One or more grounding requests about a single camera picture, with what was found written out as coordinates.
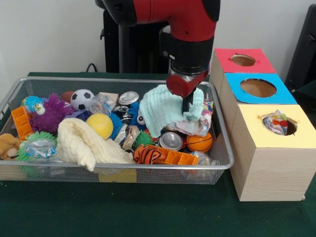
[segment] wire basket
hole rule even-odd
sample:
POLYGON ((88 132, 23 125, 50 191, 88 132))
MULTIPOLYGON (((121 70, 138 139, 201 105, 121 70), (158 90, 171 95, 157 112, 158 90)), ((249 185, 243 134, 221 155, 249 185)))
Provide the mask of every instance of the wire basket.
MULTIPOLYGON (((65 91, 87 88, 95 94, 102 91, 121 95, 126 91, 136 91, 141 100, 147 91, 164 83, 161 80, 137 79, 23 78, 14 84, 0 104, 0 112, 3 114, 1 124, 4 124, 1 134, 17 136, 12 117, 5 115, 18 108, 27 96, 47 98, 51 93, 60 95, 65 91)), ((224 170, 233 165, 234 157, 214 87, 208 82, 202 82, 198 87, 206 99, 214 101, 211 133, 215 139, 208 155, 219 161, 217 165, 98 163, 94 171, 89 172, 76 163, 0 160, 0 180, 215 184, 224 170)))

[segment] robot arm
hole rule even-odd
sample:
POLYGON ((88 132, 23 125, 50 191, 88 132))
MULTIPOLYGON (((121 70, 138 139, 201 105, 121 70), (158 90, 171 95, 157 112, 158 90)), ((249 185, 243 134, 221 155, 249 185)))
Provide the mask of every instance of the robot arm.
POLYGON ((160 53, 171 60, 168 89, 186 98, 205 79, 212 54, 220 0, 103 0, 123 26, 167 21, 160 53))

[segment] red box top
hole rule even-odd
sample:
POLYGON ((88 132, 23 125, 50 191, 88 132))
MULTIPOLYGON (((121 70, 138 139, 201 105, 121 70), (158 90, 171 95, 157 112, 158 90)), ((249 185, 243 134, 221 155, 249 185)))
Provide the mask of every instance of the red box top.
POLYGON ((215 53, 224 73, 276 73, 263 51, 258 48, 216 48, 215 53))

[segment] orange basketball stress ball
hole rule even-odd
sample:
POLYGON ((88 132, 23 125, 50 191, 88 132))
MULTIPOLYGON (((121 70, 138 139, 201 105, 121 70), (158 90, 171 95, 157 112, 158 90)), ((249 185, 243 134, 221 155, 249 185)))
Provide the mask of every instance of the orange basketball stress ball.
POLYGON ((190 151, 207 152, 213 145, 213 137, 208 132, 205 137, 187 136, 187 146, 190 151))

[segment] light green towel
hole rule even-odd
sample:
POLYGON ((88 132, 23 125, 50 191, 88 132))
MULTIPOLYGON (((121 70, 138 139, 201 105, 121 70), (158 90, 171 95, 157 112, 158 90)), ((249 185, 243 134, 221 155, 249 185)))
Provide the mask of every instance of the light green towel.
POLYGON ((193 105, 190 104, 188 112, 182 113, 182 98, 171 94, 166 85, 159 85, 144 95, 139 108, 151 136, 157 138, 161 130, 171 123, 199 120, 203 102, 203 91, 197 88, 193 95, 193 105))

